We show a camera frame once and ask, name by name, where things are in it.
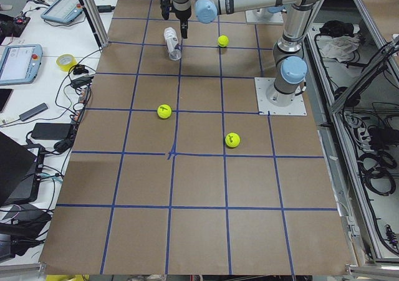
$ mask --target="white cloth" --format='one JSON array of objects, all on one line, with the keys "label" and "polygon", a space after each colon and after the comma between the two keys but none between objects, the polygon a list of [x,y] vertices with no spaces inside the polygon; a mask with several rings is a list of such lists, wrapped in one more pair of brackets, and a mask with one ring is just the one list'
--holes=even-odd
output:
[{"label": "white cloth", "polygon": [[353,59],[353,52],[359,47],[356,37],[342,36],[333,38],[320,50],[325,58],[337,59],[339,62]]}]

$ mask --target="smartphone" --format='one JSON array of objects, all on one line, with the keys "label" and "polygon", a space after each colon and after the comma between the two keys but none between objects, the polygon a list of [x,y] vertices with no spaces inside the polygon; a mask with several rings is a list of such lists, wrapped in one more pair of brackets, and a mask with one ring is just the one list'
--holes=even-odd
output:
[{"label": "smartphone", "polygon": [[0,113],[4,110],[10,96],[12,89],[0,89]]}]

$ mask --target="light blue device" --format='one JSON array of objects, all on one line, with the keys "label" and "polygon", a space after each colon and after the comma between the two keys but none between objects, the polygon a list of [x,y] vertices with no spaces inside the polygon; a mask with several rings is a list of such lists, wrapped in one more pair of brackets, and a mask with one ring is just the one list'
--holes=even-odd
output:
[{"label": "light blue device", "polygon": [[7,46],[0,60],[0,86],[33,82],[42,56],[39,44]]},{"label": "light blue device", "polygon": [[40,17],[46,21],[70,24],[82,11],[79,0],[56,0]]}]

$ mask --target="white desk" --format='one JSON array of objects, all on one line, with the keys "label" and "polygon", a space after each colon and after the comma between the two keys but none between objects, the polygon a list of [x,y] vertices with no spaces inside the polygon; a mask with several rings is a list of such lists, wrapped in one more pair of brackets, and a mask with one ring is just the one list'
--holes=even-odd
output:
[{"label": "white desk", "polygon": [[[115,6],[117,0],[95,0],[98,5],[112,5]],[[24,11],[33,9],[37,6],[33,2],[27,3]],[[40,44],[43,47],[43,58],[39,73],[32,84],[29,85],[13,85],[13,86],[2,86],[1,88],[13,88],[14,91],[10,97],[8,104],[4,109],[4,113],[0,114],[0,120],[3,118],[14,118],[17,119],[18,115],[33,108],[34,106],[45,102],[49,109],[42,112],[41,114],[31,118],[27,122],[35,120],[36,118],[55,118],[64,112],[55,105],[55,96],[60,87],[61,81],[64,79],[66,73],[61,71],[56,64],[56,59],[62,54],[72,54],[79,61],[89,53],[99,49],[94,39],[89,23],[85,20],[83,23],[74,25],[72,27],[52,27],[46,24],[41,18],[40,14],[43,9],[29,12],[27,16],[31,17],[31,21],[28,23],[25,31],[22,33],[22,37],[14,38],[10,45],[19,44]],[[77,18],[77,21],[81,21],[83,16]],[[101,14],[101,19],[108,30],[112,19],[112,13]],[[3,41],[3,45],[7,44],[11,38],[6,38]],[[0,47],[0,55],[3,53],[4,47]],[[97,68],[99,62],[100,53],[90,56],[84,60],[84,64],[90,66],[93,69]],[[73,102],[76,102],[77,95],[73,89],[68,88],[67,93]],[[69,101],[65,95],[61,92],[59,95],[58,103],[68,107]],[[25,135],[31,131],[36,122],[43,120],[37,120],[31,123],[16,125],[7,128],[0,128],[0,131],[19,144],[25,143]],[[69,113],[65,113],[59,119],[51,122],[69,123]],[[34,141],[34,143],[40,143],[48,150],[52,150],[52,146],[56,141]],[[44,163],[48,166],[61,169],[62,163],[67,157],[67,152],[60,156],[46,156]],[[45,170],[47,173],[54,173],[52,171]],[[33,203],[38,208],[48,208],[51,197],[53,195],[53,182],[43,181],[39,187],[39,195],[37,200]],[[61,184],[55,182],[55,198],[50,208],[54,208],[57,202],[57,197]],[[15,259],[11,259],[2,262],[0,265],[24,265],[24,264],[37,264],[39,256],[42,250],[42,245],[35,248],[29,249],[22,257],[16,256]]]}]

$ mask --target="tennis ball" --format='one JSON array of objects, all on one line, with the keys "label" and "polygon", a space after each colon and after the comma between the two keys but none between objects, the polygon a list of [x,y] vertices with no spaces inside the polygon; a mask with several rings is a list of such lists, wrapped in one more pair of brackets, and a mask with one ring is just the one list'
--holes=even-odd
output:
[{"label": "tennis ball", "polygon": [[220,47],[226,47],[229,44],[229,37],[222,35],[218,38],[218,45]]},{"label": "tennis ball", "polygon": [[230,148],[237,147],[240,141],[241,139],[239,138],[239,135],[237,135],[236,133],[229,133],[224,139],[224,142]]},{"label": "tennis ball", "polygon": [[162,119],[167,119],[172,115],[172,109],[168,105],[160,105],[156,110],[158,116]]}]

